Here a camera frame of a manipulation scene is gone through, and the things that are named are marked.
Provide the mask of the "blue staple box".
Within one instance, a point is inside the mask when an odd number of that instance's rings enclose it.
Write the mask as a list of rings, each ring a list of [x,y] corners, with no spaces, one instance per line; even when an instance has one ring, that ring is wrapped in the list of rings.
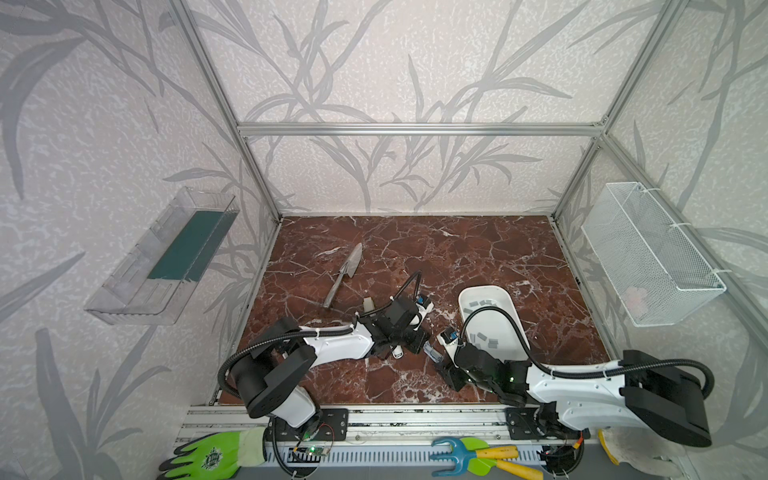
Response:
[[[438,352],[429,342],[424,343],[423,351],[435,364],[440,364],[443,361],[442,354]]]

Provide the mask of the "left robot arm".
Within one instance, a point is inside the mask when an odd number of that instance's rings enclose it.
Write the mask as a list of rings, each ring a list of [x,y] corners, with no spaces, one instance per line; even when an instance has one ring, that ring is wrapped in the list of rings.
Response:
[[[300,386],[311,369],[341,360],[385,358],[399,350],[422,351],[430,333],[422,327],[433,309],[413,273],[387,304],[342,326],[310,328],[285,317],[226,359],[217,373],[220,389],[242,400],[252,418],[277,417],[300,428],[320,408]]]

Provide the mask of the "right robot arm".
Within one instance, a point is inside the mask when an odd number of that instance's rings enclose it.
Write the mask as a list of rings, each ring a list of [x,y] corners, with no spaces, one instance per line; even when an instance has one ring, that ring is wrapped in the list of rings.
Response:
[[[448,328],[438,337],[447,353],[439,372],[451,388],[472,384],[508,407],[535,407],[537,428],[544,436],[647,428],[683,446],[711,446],[705,401],[715,378],[705,364],[626,350],[620,360],[603,364],[546,365],[533,358],[522,328],[506,310],[482,306],[467,319],[489,316],[505,319],[512,329],[516,359],[500,360],[476,346],[466,326]]]

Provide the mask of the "white plastic tray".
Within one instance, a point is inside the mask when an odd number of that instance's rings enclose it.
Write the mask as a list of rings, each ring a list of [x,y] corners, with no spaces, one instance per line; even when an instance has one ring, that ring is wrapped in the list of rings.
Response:
[[[499,286],[465,288],[459,294],[458,303],[462,321],[479,308],[495,306],[507,312],[519,329],[524,331],[511,296]],[[485,311],[476,315],[467,328],[466,334],[471,344],[500,361],[528,359],[517,338],[516,330],[506,317],[497,311]]]

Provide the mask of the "metal garden trowel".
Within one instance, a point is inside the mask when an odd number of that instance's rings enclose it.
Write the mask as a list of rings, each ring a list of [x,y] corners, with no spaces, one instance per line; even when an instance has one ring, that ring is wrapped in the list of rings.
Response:
[[[325,309],[328,309],[331,306],[333,299],[335,298],[344,277],[347,276],[349,278],[352,278],[354,276],[361,262],[362,252],[363,252],[363,244],[358,243],[354,247],[352,252],[349,254],[349,256],[346,258],[344,263],[342,264],[338,272],[338,276],[323,302],[323,307]]]

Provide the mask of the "teal toy garden rake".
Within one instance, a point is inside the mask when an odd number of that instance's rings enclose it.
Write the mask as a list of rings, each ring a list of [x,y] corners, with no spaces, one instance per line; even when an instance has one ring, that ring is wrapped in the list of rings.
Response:
[[[519,456],[518,448],[514,445],[489,447],[485,441],[469,437],[438,438],[432,441],[431,446],[449,448],[448,452],[431,454],[432,461],[448,461],[453,464],[451,469],[433,471],[433,477],[458,476],[467,472],[485,476],[499,460],[515,459]]]

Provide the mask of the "green toy garden shovel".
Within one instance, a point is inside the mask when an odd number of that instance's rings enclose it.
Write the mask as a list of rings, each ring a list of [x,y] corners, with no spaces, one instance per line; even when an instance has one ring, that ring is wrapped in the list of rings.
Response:
[[[474,437],[461,438],[461,442],[473,455],[467,463],[467,471],[473,475],[486,476],[492,468],[497,468],[521,479],[543,479],[541,471],[515,462],[519,457],[516,446],[490,447],[485,441]]]

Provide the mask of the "white work glove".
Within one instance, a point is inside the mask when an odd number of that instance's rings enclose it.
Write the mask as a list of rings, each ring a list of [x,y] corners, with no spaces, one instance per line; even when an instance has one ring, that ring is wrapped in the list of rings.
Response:
[[[614,427],[598,431],[603,450],[614,465],[627,463],[634,469],[659,477],[679,477],[682,470],[673,461],[685,450],[643,428]]]

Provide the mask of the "green work glove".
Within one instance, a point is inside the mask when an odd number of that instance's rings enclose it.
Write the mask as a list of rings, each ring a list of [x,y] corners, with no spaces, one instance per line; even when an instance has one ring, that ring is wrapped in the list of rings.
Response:
[[[158,479],[230,479],[265,462],[265,427],[206,435],[177,447]]]

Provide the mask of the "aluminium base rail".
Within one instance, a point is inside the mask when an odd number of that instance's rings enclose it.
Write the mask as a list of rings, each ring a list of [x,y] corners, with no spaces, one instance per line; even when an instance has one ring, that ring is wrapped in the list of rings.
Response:
[[[534,409],[515,410],[493,403],[479,404],[360,404],[325,406],[325,418],[315,436],[301,442],[282,421],[277,444],[291,467],[443,467],[431,454],[446,450],[431,442],[442,437],[472,437],[490,446],[516,445],[519,463],[538,466],[545,446],[573,444],[543,437],[535,427]]]

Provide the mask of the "clear acrylic wall shelf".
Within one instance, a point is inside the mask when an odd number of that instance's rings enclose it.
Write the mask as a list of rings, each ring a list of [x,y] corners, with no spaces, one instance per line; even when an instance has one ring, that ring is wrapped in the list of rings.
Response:
[[[109,325],[173,325],[240,212],[231,193],[181,188],[85,304]]]

